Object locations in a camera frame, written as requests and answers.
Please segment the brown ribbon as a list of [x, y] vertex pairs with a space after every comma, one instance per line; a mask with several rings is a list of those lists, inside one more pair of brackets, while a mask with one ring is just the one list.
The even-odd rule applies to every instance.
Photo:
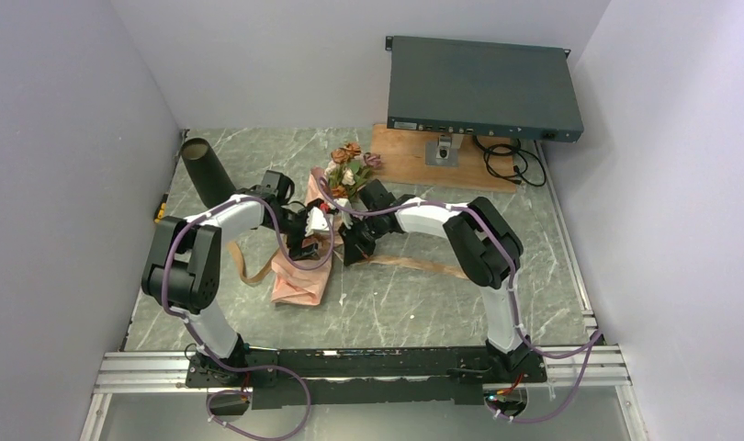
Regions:
[[[264, 266], [253, 276], [248, 276], [246, 272], [246, 262], [242, 248], [235, 242], [227, 244], [227, 250], [231, 255], [231, 259], [234, 262], [237, 273], [242, 283], [253, 286], [259, 284], [264, 278], [272, 271], [271, 264], [275, 257], [281, 252], [275, 250], [268, 258]], [[436, 262], [419, 260], [409, 257], [396, 257], [391, 255], [374, 255], [373, 257], [360, 262], [362, 264], [377, 264], [385, 266], [401, 266], [409, 269], [415, 269], [425, 272], [432, 272], [436, 274], [445, 274], [460, 279], [468, 279], [468, 276], [459, 266], [449, 266], [439, 264]]]

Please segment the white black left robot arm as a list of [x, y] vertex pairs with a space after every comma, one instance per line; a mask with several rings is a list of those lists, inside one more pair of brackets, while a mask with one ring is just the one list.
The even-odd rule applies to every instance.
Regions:
[[162, 218], [153, 236], [141, 289], [183, 323], [199, 359], [211, 360], [210, 374], [222, 385], [244, 378], [249, 353], [216, 300], [225, 245], [264, 227], [276, 233], [281, 253], [296, 268], [313, 270], [326, 262], [318, 245], [304, 242], [311, 211], [317, 209], [324, 217], [329, 208], [315, 198], [297, 211], [290, 209], [293, 187], [287, 176], [267, 171], [260, 184], [234, 190], [198, 215]]

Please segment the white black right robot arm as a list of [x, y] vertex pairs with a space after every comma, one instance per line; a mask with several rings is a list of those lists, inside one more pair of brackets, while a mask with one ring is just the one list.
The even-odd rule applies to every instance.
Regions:
[[390, 233], [419, 233], [447, 240], [459, 268], [481, 293], [490, 373], [500, 381], [520, 374], [529, 350], [513, 291], [524, 248], [493, 204], [484, 197], [458, 204], [411, 195], [396, 198], [378, 180], [362, 189], [361, 201], [366, 211], [338, 208], [346, 217], [340, 228], [344, 264], [369, 259], [377, 239]]

